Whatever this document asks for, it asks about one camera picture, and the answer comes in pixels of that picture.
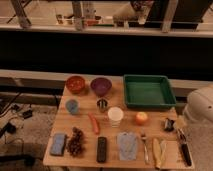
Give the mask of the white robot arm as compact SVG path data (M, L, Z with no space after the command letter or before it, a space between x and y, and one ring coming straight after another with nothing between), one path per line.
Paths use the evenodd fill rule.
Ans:
M186 127L189 123L205 121L213 123L213 86L190 92L187 96L187 104L184 107L183 114L176 120L166 118L164 120L164 130L171 132L176 128Z

